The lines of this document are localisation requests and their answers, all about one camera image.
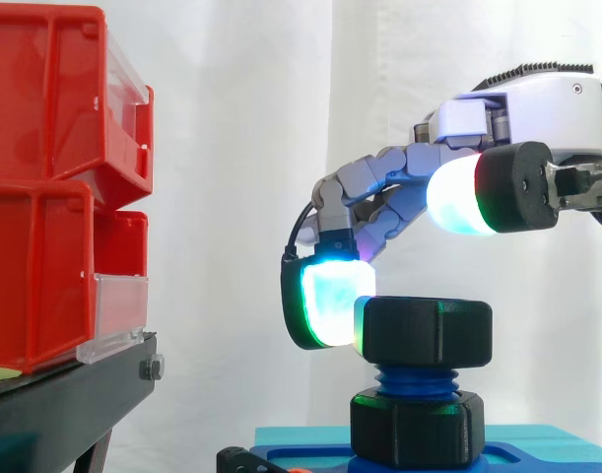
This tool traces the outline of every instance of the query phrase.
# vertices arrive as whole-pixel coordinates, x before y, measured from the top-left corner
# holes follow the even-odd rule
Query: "red drawer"
[[[0,180],[0,368],[91,363],[142,341],[147,218],[78,181]]]
[[[153,102],[99,8],[0,4],[0,179],[82,180],[107,209],[149,195]]]

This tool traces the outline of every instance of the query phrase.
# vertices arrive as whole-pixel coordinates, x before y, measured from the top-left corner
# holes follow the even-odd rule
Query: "white curtain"
[[[155,193],[133,207],[150,217],[149,328],[167,359],[114,430],[108,473],[214,471],[256,427],[346,424],[373,369],[350,348],[296,348],[281,313],[280,255],[313,184],[520,62],[602,63],[598,0],[97,3],[156,91]],[[480,239],[424,216],[375,266],[382,294],[492,305],[494,361],[459,377],[488,422],[602,444],[598,226],[563,215]]]

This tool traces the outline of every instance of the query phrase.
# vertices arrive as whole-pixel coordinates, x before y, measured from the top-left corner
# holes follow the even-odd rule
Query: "blue light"
[[[476,200],[475,171],[480,155],[459,158],[436,170],[428,184],[428,212],[456,234],[492,235]]]
[[[375,295],[375,271],[363,261],[325,261],[304,268],[302,296],[307,325],[322,344],[353,343],[354,305]]]

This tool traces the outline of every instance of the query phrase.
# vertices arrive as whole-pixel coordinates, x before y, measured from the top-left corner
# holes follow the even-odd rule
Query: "black cylindrical part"
[[[476,199],[492,230],[503,234],[557,224],[559,214],[548,202],[545,169],[551,162],[548,146],[532,141],[483,152],[476,164]]]

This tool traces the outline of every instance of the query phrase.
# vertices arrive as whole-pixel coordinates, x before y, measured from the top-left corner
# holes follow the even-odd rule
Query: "robotic hand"
[[[602,87],[591,66],[531,64],[489,78],[442,103],[411,141],[316,183],[282,259],[286,323],[302,348],[353,341],[353,303],[374,295],[365,262],[426,208],[463,234],[547,229],[569,209],[602,225]],[[298,259],[296,241],[314,254]]]

